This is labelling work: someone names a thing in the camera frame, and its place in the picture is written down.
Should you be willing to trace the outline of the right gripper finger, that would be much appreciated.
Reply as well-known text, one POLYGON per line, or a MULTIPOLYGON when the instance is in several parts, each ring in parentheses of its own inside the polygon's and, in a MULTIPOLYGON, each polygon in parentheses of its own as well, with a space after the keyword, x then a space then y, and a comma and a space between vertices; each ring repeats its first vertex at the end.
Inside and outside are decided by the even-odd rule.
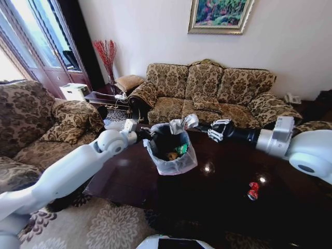
POLYGON ((200 130, 201 132, 208 132, 209 129, 223 131, 229 127, 231 127, 231 119, 219 119, 213 121, 211 124, 199 123, 196 126, 196 129, 200 130))
POLYGON ((198 128, 198 130, 206 133, 210 139, 217 143, 224 140, 224 130, 215 130, 212 128, 198 128))

